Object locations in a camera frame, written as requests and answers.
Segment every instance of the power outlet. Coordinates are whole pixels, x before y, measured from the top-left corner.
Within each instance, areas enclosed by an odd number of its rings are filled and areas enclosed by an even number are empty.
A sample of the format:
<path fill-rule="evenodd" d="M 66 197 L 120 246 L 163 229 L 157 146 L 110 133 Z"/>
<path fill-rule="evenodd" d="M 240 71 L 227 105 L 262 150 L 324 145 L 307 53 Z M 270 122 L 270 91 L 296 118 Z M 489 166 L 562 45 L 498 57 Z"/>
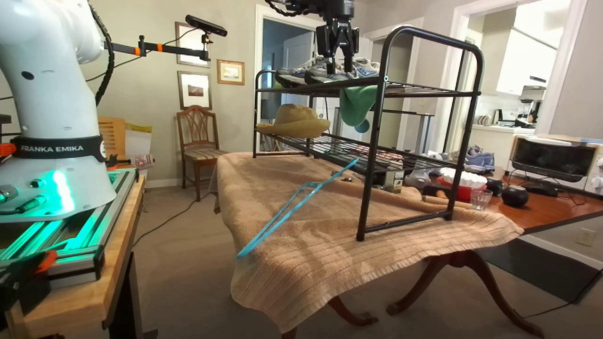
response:
<path fill-rule="evenodd" d="M 578 244 L 593 247 L 593 243 L 595 242 L 595 238 L 597 237 L 597 232 L 589 229 L 580 229 L 578 231 L 578 235 L 576 236 L 576 242 Z"/>

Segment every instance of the toaster oven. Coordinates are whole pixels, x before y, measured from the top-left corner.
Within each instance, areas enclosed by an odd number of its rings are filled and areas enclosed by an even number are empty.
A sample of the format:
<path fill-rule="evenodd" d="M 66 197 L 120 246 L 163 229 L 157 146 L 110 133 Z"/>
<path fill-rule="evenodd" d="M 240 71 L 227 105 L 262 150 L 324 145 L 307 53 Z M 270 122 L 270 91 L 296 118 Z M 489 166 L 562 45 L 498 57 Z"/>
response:
<path fill-rule="evenodd" d="M 507 171 L 603 195 L 603 144 L 564 136 L 517 135 Z"/>

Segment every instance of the framed picture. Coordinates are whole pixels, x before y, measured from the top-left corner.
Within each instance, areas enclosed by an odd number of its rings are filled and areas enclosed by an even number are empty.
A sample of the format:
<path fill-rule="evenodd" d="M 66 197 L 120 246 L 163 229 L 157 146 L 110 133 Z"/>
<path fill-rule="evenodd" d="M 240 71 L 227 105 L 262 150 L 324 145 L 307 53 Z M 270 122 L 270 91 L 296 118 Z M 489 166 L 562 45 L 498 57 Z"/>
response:
<path fill-rule="evenodd" d="M 192 32 L 188 32 L 193 29 L 192 26 L 189 26 L 183 22 L 176 22 L 176 46 L 182 48 L 190 48 L 190 49 L 203 49 L 203 44 L 201 43 L 202 37 L 205 34 L 203 30 L 194 30 Z M 189 66 L 198 66 L 198 67 L 207 67 L 209 68 L 209 62 L 199 59 L 198 57 L 193 57 L 191 55 L 176 55 L 176 62 L 181 65 L 189 65 Z"/>
<path fill-rule="evenodd" d="M 245 63 L 218 60 L 218 83 L 244 85 Z"/>
<path fill-rule="evenodd" d="M 187 109 L 199 105 L 212 109 L 211 79 L 209 74 L 178 71 L 178 91 L 180 108 Z"/>

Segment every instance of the rolling pin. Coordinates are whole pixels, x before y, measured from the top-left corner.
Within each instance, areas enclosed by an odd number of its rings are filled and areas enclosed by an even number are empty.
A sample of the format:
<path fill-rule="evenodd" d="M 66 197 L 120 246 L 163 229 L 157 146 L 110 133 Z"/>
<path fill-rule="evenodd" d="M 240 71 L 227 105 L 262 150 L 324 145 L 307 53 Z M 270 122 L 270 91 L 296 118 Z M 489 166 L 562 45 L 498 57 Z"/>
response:
<path fill-rule="evenodd" d="M 441 198 L 440 196 L 446 196 L 444 194 L 443 191 L 438 191 L 436 194 L 436 197 L 432 197 L 430 195 L 424 195 L 423 196 L 423 201 L 426 203 L 430 203 L 430 204 L 438 204 L 438 205 L 448 205 L 448 199 L 446 198 Z M 461 208 L 465 208 L 465 209 L 473 209 L 473 205 L 470 203 L 464 203 L 462 201 L 456 201 L 454 203 L 455 207 L 461 207 Z"/>

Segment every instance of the beige towel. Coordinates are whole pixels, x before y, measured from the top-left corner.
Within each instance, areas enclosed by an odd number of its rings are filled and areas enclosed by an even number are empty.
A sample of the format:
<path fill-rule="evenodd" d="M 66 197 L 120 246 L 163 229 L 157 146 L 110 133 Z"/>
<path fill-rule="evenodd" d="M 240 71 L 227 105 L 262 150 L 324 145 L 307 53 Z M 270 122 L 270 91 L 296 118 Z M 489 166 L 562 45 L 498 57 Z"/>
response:
<path fill-rule="evenodd" d="M 236 250 L 278 213 L 302 183 L 324 181 L 340 169 L 305 156 L 221 156 L 213 184 Z M 523 233 L 502 214 L 457 208 L 453 221 L 434 219 L 369 233 L 364 242 L 357 242 L 363 186 L 355 181 L 336 180 L 325 186 L 259 247 L 236 259 L 233 299 L 266 313 L 285 333 L 335 296 L 394 270 L 428 256 L 501 245 Z M 367 224 L 443 209 L 373 190 Z"/>

